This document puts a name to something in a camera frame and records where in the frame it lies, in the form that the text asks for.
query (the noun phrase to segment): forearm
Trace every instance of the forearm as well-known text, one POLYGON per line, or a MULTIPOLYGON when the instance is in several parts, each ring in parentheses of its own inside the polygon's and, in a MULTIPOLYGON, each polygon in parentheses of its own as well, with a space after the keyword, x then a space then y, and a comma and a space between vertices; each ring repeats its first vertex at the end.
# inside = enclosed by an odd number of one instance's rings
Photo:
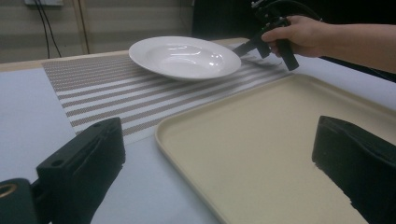
POLYGON ((396 26, 331 25, 324 31, 321 54, 396 74, 396 26))

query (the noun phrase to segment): electrical outlet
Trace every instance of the electrical outlet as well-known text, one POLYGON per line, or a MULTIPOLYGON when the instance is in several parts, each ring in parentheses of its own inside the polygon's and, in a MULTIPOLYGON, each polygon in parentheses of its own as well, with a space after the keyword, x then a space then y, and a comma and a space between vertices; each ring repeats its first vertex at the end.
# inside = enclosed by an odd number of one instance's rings
POLYGON ((64 0, 24 0, 24 3, 28 6, 35 6, 35 1, 40 1, 43 6, 61 7, 64 5, 64 0))

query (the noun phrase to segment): human hand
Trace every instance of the human hand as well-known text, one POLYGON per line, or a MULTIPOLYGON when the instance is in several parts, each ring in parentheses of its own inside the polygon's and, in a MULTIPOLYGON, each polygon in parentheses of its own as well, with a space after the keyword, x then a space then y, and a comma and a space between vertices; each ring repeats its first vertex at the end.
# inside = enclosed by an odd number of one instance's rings
POLYGON ((306 57, 323 56, 322 37, 330 29, 330 24, 304 16, 290 16, 288 21, 290 26, 278 27, 262 35, 262 40, 268 43, 271 51, 280 57, 276 40, 288 39, 295 54, 306 57))

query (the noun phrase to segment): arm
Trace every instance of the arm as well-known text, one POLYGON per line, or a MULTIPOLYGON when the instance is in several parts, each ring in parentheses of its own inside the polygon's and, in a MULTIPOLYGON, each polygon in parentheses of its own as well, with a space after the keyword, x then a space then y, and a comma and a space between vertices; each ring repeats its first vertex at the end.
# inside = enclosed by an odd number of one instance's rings
POLYGON ((273 53, 275 40, 287 38, 296 54, 327 56, 396 74, 396 25, 333 25, 307 17, 288 17, 290 26, 265 33, 273 53))

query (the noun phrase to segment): black handle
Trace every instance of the black handle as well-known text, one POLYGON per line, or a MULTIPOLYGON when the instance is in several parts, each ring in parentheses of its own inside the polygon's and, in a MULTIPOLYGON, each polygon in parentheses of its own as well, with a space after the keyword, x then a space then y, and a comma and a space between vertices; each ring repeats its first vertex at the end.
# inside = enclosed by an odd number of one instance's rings
POLYGON ((1 223, 40 224, 30 183, 16 178, 0 182, 1 223))
POLYGON ((299 64, 294 57, 293 50, 291 49, 290 42, 287 39, 278 39, 276 41, 279 49, 280 56, 285 62, 286 66, 290 71, 298 68, 299 64))
POLYGON ((396 223, 396 146, 345 120, 322 116, 312 161, 368 223, 396 223))

